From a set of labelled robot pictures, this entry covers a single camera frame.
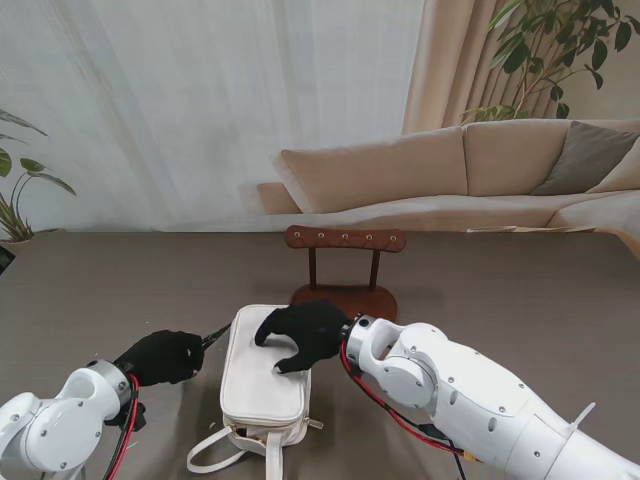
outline wooden display rack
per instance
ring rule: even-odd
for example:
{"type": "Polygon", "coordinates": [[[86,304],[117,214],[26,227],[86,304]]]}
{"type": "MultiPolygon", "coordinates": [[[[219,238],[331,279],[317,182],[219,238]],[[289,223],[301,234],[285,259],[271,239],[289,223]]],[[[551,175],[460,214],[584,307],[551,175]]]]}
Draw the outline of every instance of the wooden display rack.
{"type": "Polygon", "coordinates": [[[399,253],[407,239],[401,230],[339,230],[292,225],[285,232],[285,243],[291,248],[309,249],[309,284],[291,297],[292,304],[326,299],[338,306],[349,318],[359,312],[373,317],[395,320],[398,304],[393,295],[377,284],[380,252],[399,253]],[[316,249],[356,248],[371,250],[371,274],[368,285],[320,285],[316,280],[316,249]]]}

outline wooden base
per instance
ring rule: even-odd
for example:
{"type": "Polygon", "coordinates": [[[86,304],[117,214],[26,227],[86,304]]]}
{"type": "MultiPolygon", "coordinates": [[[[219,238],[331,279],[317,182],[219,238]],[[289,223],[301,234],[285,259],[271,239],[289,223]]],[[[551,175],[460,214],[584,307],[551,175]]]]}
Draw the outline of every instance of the wooden base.
{"type": "Polygon", "coordinates": [[[313,300],[329,300],[342,310],[349,318],[362,312],[376,318],[395,321],[398,315],[398,304],[386,288],[376,286],[369,290],[368,285],[310,285],[300,287],[291,297],[292,304],[311,302],[313,300]]]}

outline black gloved hand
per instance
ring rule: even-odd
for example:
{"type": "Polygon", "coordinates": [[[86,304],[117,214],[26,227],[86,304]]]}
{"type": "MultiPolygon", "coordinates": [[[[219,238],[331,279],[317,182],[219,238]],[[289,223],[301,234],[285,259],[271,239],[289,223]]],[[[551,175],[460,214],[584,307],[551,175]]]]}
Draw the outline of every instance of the black gloved hand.
{"type": "Polygon", "coordinates": [[[289,305],[274,310],[260,325],[256,345],[262,346],[274,333],[286,335],[298,346],[298,353],[276,363],[280,373],[309,370],[318,360],[340,351],[340,331],[349,323],[347,316],[327,300],[289,305]]]}
{"type": "Polygon", "coordinates": [[[139,340],[113,363],[148,387],[187,380],[198,373],[203,360],[200,336],[161,330],[139,340]]]}

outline bag handle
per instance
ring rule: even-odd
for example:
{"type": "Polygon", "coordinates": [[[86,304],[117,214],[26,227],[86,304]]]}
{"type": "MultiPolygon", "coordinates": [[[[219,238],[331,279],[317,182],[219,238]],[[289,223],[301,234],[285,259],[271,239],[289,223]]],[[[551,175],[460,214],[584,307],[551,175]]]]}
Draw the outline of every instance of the bag handle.
{"type": "Polygon", "coordinates": [[[223,468],[226,468],[229,465],[233,465],[238,460],[240,460],[240,457],[242,457],[242,455],[246,453],[246,450],[240,450],[238,453],[236,453],[235,455],[232,455],[226,460],[223,460],[222,462],[218,462],[206,467],[194,465],[193,463],[191,463],[191,460],[193,459],[193,457],[195,457],[198,453],[210,447],[217,441],[222,440],[224,437],[229,435],[232,431],[233,430],[231,430],[231,427],[224,427],[219,432],[214,433],[209,438],[205,438],[203,441],[201,441],[199,444],[193,447],[189,452],[189,455],[187,455],[187,469],[193,473],[212,473],[212,472],[217,472],[218,470],[222,470],[223,468]]]}
{"type": "Polygon", "coordinates": [[[267,480],[282,480],[282,432],[267,435],[267,480]]]}

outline throw pillow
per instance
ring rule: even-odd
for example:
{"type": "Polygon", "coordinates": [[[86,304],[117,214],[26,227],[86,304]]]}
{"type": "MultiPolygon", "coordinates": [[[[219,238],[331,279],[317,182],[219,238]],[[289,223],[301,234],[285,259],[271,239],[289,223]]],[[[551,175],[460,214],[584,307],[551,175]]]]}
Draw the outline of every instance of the throw pillow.
{"type": "Polygon", "coordinates": [[[621,162],[638,137],[640,133],[571,122],[560,158],[547,180],[531,195],[586,192],[621,162]]]}
{"type": "Polygon", "coordinates": [[[636,140],[618,166],[587,193],[638,189],[640,189],[640,139],[636,140]]]}

